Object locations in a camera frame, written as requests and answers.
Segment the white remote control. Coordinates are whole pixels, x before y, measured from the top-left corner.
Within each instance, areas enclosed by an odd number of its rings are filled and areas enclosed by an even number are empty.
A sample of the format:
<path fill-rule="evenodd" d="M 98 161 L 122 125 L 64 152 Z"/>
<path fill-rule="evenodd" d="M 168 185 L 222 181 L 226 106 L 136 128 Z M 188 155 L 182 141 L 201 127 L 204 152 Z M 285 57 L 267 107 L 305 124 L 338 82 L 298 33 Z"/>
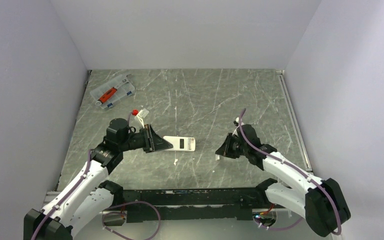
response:
<path fill-rule="evenodd" d="M 164 136 L 164 140 L 172 145 L 167 151 L 194 152 L 196 149 L 196 139 L 184 136 Z"/>

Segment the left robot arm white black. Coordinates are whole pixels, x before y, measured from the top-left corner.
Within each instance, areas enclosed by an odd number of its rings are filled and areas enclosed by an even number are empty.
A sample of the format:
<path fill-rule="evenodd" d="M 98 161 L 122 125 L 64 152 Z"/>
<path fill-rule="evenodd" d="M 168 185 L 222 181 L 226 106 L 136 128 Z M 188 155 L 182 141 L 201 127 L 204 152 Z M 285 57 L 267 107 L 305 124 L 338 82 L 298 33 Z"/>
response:
<path fill-rule="evenodd" d="M 149 124 L 136 130 L 123 118 L 110 121 L 103 141 L 88 151 L 77 176 L 40 210 L 23 220 L 25 240 L 72 240 L 98 213 L 117 210 L 124 203 L 123 188 L 107 177 L 123 160 L 124 152 L 152 153 L 173 148 Z"/>

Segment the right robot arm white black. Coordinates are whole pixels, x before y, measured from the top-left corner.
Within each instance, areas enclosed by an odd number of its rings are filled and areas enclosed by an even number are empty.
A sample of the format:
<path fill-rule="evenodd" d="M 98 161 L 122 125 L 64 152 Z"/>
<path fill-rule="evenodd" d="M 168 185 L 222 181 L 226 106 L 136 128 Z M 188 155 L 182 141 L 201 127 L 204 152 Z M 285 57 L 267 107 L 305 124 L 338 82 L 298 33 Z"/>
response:
<path fill-rule="evenodd" d="M 215 154 L 230 159 L 246 157 L 250 164 L 276 176 L 259 185 L 256 203 L 262 208 L 275 204 L 289 209 L 305 219 L 321 237 L 338 234 L 342 224 L 351 218 L 337 181 L 308 173 L 275 147 L 261 143 L 250 124 L 237 126 L 234 132 L 228 133 Z"/>

